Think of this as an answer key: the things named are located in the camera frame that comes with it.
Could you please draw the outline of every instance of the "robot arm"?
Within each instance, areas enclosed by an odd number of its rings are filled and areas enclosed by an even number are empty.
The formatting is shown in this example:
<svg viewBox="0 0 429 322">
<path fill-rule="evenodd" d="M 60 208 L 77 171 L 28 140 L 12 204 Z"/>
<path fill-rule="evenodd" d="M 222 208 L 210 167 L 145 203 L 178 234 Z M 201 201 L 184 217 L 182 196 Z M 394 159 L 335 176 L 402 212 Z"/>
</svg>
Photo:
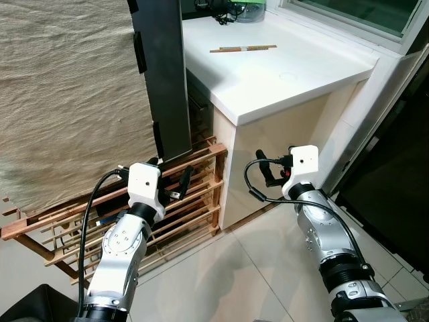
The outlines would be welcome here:
<svg viewBox="0 0 429 322">
<path fill-rule="evenodd" d="M 259 163 L 266 185 L 273 186 L 273 182 L 282 185 L 286 200 L 268 199 L 246 178 L 249 192 L 261 201 L 296 204 L 298 226 L 329 293 L 335 322 L 404 322 L 401 313 L 374 281 L 374 271 L 364 261 L 350 229 L 333 211 L 328 199 L 311 183 L 318 171 L 318 148 L 293 147 L 288 156 L 277 160 L 266 159 L 258 150 L 257 158 L 251 163 Z M 269 162 L 284 167 L 282 179 L 273 180 Z"/>
<path fill-rule="evenodd" d="M 158 160 L 121 167 L 128 180 L 128 211 L 118 215 L 102 241 L 103 255 L 90 282 L 84 311 L 74 322 L 125 322 L 138 282 L 139 264 L 146 253 L 151 227 L 162 220 L 171 199 L 183 199 L 192 167 L 180 179 L 180 192 L 165 191 Z"/>
</svg>

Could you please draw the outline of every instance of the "beige fabric curtain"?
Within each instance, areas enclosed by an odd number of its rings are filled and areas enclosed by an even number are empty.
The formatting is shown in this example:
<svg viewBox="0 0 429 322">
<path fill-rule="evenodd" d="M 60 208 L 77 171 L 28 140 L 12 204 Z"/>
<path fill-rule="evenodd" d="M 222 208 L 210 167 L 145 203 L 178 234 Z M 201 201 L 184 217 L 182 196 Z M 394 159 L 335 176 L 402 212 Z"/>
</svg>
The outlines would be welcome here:
<svg viewBox="0 0 429 322">
<path fill-rule="evenodd" d="M 22 211 L 156 155 L 126 0 L 0 0 L 0 189 Z"/>
</svg>

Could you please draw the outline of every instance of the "window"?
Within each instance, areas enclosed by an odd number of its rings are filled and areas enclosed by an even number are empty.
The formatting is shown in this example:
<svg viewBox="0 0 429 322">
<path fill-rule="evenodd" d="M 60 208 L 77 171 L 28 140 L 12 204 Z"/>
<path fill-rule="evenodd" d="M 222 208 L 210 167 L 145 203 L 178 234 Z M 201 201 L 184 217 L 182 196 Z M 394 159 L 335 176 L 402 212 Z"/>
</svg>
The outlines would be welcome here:
<svg viewBox="0 0 429 322">
<path fill-rule="evenodd" d="M 423 9 L 427 8 L 428 2 L 429 0 L 283 0 L 282 7 L 323 22 L 331 22 L 332 25 L 338 26 L 332 21 L 347 24 L 351 27 L 345 29 L 357 28 L 399 44 L 417 18 L 427 16 Z"/>
</svg>

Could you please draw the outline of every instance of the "white countertop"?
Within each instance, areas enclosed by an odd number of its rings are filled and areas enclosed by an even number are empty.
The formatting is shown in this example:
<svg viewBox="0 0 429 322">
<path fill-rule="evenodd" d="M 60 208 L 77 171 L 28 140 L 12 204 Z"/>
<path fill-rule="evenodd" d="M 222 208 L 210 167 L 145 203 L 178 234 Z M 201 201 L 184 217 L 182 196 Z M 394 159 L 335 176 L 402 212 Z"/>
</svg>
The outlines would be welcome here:
<svg viewBox="0 0 429 322">
<path fill-rule="evenodd" d="M 259 23 L 183 21 L 186 68 L 203 94 L 243 125 L 368 78 L 376 60 L 286 18 Z M 227 46 L 277 45 L 252 52 L 210 53 Z"/>
</svg>

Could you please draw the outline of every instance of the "chopsticks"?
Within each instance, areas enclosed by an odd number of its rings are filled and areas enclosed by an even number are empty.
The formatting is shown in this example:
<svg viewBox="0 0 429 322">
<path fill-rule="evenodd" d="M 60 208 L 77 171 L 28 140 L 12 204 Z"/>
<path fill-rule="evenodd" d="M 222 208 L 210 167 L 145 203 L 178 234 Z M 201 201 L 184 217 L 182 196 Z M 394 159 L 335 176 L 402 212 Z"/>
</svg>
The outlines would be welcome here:
<svg viewBox="0 0 429 322">
<path fill-rule="evenodd" d="M 268 50 L 270 48 L 277 48 L 277 45 L 219 47 L 219 49 L 214 49 L 210 52 L 249 52 L 253 50 Z"/>
</svg>

